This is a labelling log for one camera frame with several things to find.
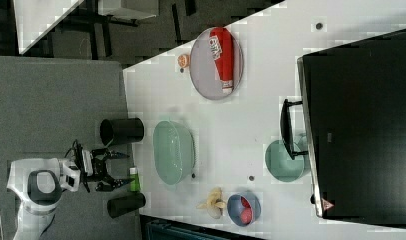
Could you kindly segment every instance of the white table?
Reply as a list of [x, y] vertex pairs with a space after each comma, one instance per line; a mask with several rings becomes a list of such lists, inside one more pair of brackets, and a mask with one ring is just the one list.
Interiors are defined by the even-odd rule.
[[24, 54], [84, 0], [13, 0], [19, 54]]
[[[324, 24], [320, 31], [318, 22]], [[319, 219], [309, 202], [310, 174], [281, 183], [264, 163], [267, 146], [281, 137], [283, 100], [300, 96], [297, 58], [406, 28], [406, 0], [288, 0], [228, 28], [245, 62], [238, 91], [224, 101], [204, 99], [189, 74], [180, 73], [176, 58], [189, 53], [193, 42], [124, 70], [129, 116], [140, 117], [146, 126], [142, 143], [133, 145], [148, 200], [140, 213], [264, 239], [406, 239], [404, 230]], [[301, 108], [293, 109], [296, 134], [304, 132]], [[166, 187], [154, 167], [152, 133], [167, 117], [188, 126], [197, 146], [197, 177], [187, 177], [176, 189]], [[226, 212], [214, 220], [195, 209], [216, 186], [225, 200], [241, 190], [255, 192], [260, 219], [241, 228]]]

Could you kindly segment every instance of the plate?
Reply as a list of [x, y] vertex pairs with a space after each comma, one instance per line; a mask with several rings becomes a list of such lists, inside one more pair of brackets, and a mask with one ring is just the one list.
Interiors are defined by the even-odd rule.
[[[209, 28], [202, 32], [191, 49], [190, 74], [191, 81], [200, 95], [209, 100], [221, 100], [232, 93], [225, 94], [222, 92], [222, 82], [219, 79], [218, 70], [209, 47], [209, 37], [212, 29]], [[234, 36], [232, 38], [234, 42], [234, 89], [232, 92], [234, 92], [243, 75], [243, 52]]]

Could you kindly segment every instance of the green plate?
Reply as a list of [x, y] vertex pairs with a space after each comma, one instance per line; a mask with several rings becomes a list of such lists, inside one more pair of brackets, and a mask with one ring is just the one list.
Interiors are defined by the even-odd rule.
[[[295, 143], [294, 149], [300, 151]], [[265, 163], [272, 176], [282, 182], [292, 182], [298, 179], [305, 169], [303, 156], [296, 156], [292, 160], [282, 140], [277, 140], [269, 145], [265, 154]]]
[[174, 185], [194, 166], [194, 144], [190, 131], [179, 123], [162, 121], [153, 133], [154, 160], [159, 177]]

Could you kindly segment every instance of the warning label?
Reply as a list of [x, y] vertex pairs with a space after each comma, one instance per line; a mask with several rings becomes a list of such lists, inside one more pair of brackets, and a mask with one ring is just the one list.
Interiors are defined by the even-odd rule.
[[322, 200], [322, 208], [324, 209], [324, 211], [328, 211], [328, 209], [334, 207], [334, 204], [328, 202], [327, 200], [323, 198], [321, 200]]

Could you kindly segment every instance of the blue bowl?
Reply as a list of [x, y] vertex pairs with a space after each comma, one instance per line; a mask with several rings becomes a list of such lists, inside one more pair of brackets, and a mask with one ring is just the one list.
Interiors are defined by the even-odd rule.
[[[250, 221], [250, 223], [248, 224], [244, 224], [243, 222], [241, 222], [240, 215], [245, 208], [241, 203], [241, 197], [243, 197], [244, 199], [247, 200], [247, 202], [249, 202], [250, 208], [252, 210], [252, 221]], [[254, 221], [256, 221], [256, 219], [259, 218], [261, 212], [259, 200], [251, 192], [242, 192], [232, 195], [228, 199], [227, 209], [231, 220], [240, 227], [246, 227], [252, 224]]]

